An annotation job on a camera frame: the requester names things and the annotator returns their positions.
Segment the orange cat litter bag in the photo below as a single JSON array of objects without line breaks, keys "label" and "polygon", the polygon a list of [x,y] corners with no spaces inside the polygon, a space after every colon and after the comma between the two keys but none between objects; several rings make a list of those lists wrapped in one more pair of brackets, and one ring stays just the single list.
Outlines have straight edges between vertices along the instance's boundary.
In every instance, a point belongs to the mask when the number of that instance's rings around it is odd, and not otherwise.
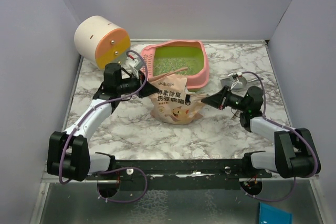
[{"label": "orange cat litter bag", "polygon": [[148,79],[159,89],[150,95],[153,118],[169,124],[187,125],[202,117],[199,111],[205,105],[202,99],[207,95],[188,91],[187,77],[180,74],[186,69],[180,68]]}]

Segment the grey metal litter scoop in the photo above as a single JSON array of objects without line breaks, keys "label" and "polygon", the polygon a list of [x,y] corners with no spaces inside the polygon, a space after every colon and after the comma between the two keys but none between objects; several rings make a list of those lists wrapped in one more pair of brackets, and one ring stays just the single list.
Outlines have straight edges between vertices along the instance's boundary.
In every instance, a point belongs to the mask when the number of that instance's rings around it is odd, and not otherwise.
[{"label": "grey metal litter scoop", "polygon": [[221,81],[222,87],[228,86],[232,90],[241,90],[246,87],[247,85],[247,80],[245,77],[237,77],[236,79],[231,79],[230,77],[222,79]]}]

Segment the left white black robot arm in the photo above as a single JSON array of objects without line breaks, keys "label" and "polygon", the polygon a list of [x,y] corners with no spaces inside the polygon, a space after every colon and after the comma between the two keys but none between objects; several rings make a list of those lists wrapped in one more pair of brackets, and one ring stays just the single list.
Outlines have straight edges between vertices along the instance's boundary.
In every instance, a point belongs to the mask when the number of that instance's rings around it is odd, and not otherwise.
[{"label": "left white black robot arm", "polygon": [[115,175],[112,156],[89,153],[88,142],[95,131],[127,97],[148,97],[159,90],[148,83],[145,74],[137,70],[123,78],[125,71],[118,63],[109,63],[103,72],[103,82],[94,94],[85,113],[63,132],[50,136],[47,157],[47,173],[66,179],[83,181],[89,174],[99,173],[104,179]]}]

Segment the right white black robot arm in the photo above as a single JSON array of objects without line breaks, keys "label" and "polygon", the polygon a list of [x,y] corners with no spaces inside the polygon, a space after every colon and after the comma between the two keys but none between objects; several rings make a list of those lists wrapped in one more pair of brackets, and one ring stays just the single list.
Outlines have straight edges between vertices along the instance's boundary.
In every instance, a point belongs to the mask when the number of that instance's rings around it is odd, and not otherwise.
[{"label": "right white black robot arm", "polygon": [[202,99],[202,103],[222,110],[226,107],[240,111],[239,121],[248,132],[260,135],[274,144],[273,152],[246,153],[241,164],[246,177],[254,177],[260,169],[279,174],[282,178],[312,177],[321,171],[312,135],[308,129],[294,129],[267,119],[261,107],[263,89],[252,86],[243,97],[231,92],[228,86]]}]

